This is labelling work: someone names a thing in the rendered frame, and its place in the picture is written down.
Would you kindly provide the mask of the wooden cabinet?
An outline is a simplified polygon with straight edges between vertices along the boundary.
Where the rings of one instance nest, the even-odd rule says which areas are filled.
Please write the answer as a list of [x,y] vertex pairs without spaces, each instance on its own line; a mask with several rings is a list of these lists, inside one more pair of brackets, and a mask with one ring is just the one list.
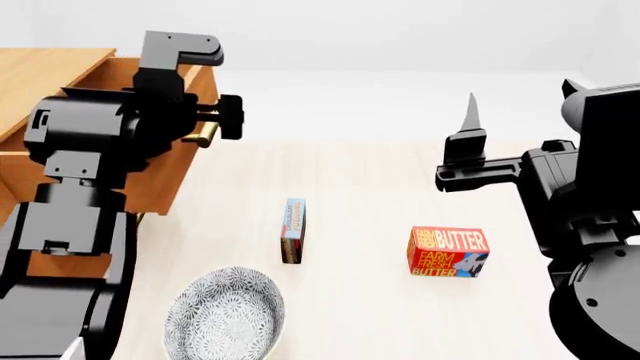
[[[24,153],[24,126],[42,98],[59,95],[61,87],[116,90],[132,85],[139,59],[115,56],[115,49],[0,48],[0,227],[17,203],[33,200],[44,176]],[[148,176],[128,176],[124,194],[127,210],[140,212],[148,193]],[[60,278],[106,278],[112,256],[28,257],[27,275]]]

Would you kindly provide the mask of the black white patterned bowl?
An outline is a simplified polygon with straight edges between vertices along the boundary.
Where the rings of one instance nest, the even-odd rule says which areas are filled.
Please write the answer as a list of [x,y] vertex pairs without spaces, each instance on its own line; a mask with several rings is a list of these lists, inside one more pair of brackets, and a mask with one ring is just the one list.
[[170,306],[168,360],[266,360],[282,334],[285,302],[255,269],[231,266],[195,279]]

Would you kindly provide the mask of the black blocky left gripper finger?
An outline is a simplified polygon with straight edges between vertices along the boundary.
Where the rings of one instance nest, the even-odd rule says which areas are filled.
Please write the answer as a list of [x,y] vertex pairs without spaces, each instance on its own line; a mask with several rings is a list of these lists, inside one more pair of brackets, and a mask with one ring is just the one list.
[[240,140],[243,135],[243,99],[239,95],[220,95],[216,104],[197,104],[198,122],[217,123],[223,140]]

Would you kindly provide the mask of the red butter box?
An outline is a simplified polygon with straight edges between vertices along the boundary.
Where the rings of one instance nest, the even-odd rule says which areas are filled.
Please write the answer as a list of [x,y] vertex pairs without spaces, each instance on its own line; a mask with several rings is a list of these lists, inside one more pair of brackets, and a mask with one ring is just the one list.
[[412,227],[407,245],[411,275],[477,278],[490,254],[483,230]]

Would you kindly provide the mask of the wooden cabinet drawer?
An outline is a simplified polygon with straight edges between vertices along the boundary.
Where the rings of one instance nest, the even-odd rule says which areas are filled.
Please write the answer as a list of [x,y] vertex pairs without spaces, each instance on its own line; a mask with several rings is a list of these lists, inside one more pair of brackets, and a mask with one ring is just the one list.
[[[130,86],[137,71],[138,59],[110,57],[83,74],[76,86],[89,89],[116,90]],[[204,104],[219,99],[214,70],[209,67],[181,65],[179,74],[185,79],[185,90],[198,95]],[[43,176],[43,167],[31,161],[23,143],[26,125],[12,131],[0,141],[0,225],[17,203],[31,201],[36,187],[52,182]],[[172,143],[170,152],[149,160],[142,173],[127,177],[123,193],[127,196],[126,210],[132,213],[166,215],[198,151],[196,143],[180,140]]]

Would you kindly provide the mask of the pointed grey right gripper finger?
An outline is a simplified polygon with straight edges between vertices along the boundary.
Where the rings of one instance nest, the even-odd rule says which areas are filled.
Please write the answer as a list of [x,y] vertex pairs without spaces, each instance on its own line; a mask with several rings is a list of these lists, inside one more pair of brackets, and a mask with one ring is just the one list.
[[470,93],[460,130],[445,140],[444,164],[484,161],[486,140],[487,131],[481,127],[476,97]]

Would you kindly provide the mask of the grey angled left gripper finger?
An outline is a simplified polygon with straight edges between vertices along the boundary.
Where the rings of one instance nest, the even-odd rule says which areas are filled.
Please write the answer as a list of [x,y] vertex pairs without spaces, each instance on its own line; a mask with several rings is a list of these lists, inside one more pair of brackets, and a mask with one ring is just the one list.
[[223,48],[213,35],[180,32],[145,33],[140,67],[176,69],[178,65],[219,66],[224,63]]

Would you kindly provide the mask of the chocolate pudding box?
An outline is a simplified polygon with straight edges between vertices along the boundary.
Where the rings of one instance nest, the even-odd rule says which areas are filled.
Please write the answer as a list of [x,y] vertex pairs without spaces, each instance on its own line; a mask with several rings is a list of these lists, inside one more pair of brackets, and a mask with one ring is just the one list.
[[304,199],[288,199],[280,233],[282,263],[302,263],[306,231],[306,202]]

